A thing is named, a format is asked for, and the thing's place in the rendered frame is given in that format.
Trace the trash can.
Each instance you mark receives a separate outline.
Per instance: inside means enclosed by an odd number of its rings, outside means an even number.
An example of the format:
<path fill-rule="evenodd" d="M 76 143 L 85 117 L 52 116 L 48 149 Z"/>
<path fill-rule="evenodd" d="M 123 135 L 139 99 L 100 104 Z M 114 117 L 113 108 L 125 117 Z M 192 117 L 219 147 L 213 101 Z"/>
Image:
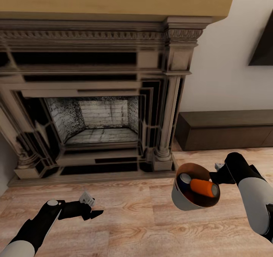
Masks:
<path fill-rule="evenodd" d="M 218 186 L 220 193 L 218 197 L 214 197 L 214 198 L 194 193 L 193 191 L 191 191 L 191 188 L 189 187 L 186 192 L 190 192 L 195 195 L 196 203 L 193 203 L 184 196 L 184 193 L 180 191 L 177 185 L 177 180 L 179 179 L 181 174 L 188 174 L 190 177 L 192 177 L 192 179 L 199 179 L 203 181 L 211 180 L 210 171 L 201 165 L 198 165 L 195 163 L 184 163 L 181 166 L 179 166 L 179 168 L 176 171 L 176 176 L 175 176 L 174 186 L 172 191 L 172 200 L 177 208 L 183 211 L 191 211 L 191 210 L 198 210 L 198 209 L 204 209 L 204 208 L 211 208 L 218 204 L 221 197 L 221 190 L 220 190 L 219 183 L 217 183 L 216 185 Z"/>

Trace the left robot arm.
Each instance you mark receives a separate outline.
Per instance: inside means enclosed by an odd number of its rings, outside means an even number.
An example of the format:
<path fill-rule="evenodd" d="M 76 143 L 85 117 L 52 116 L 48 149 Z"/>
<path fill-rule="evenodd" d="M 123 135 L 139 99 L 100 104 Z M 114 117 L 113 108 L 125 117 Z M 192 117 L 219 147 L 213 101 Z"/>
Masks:
<path fill-rule="evenodd" d="M 103 213 L 103 210 L 91 210 L 95 204 L 86 191 L 79 201 L 47 201 L 32 220 L 28 219 L 23 224 L 16 237 L 0 253 L 0 257 L 34 257 L 58 219 L 77 216 L 82 216 L 84 221 L 93 219 Z"/>

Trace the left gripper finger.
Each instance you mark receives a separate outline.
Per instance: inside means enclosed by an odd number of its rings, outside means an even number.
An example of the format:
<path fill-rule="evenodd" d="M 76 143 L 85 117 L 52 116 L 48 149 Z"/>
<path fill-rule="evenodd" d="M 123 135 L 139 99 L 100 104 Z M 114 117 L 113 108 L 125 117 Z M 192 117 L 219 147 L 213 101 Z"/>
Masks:
<path fill-rule="evenodd" d="M 93 219 L 103 213 L 103 210 L 92 210 L 88 219 Z"/>

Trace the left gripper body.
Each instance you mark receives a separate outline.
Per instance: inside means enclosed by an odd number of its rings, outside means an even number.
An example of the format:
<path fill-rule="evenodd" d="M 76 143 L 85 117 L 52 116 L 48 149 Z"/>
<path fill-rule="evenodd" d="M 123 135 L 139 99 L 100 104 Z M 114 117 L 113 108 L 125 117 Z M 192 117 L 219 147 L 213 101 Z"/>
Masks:
<path fill-rule="evenodd" d="M 73 213 L 71 217 L 82 216 L 85 220 L 88 220 L 89 215 L 91 213 L 91 207 L 88 204 L 81 203 L 80 201 L 72 201 L 73 203 Z"/>

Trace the can of soda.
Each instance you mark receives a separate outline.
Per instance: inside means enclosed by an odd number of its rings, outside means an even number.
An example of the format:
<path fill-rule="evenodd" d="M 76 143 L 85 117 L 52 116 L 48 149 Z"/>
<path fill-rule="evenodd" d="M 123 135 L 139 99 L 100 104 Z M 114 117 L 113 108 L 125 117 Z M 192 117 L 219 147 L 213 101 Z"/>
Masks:
<path fill-rule="evenodd" d="M 211 198 L 219 196 L 219 189 L 212 181 L 203 181 L 199 179 L 192 179 L 190 182 L 191 191 L 197 194 L 208 196 Z"/>
<path fill-rule="evenodd" d="M 182 193 L 185 193 L 190 187 L 192 177 L 188 174 L 181 174 L 179 179 L 177 180 L 177 185 Z"/>
<path fill-rule="evenodd" d="M 193 193 L 186 192 L 186 193 L 184 194 L 184 196 L 185 196 L 186 198 L 188 198 L 188 200 L 190 200 L 191 202 L 196 203 L 196 198 L 195 198 L 195 195 L 194 195 Z"/>

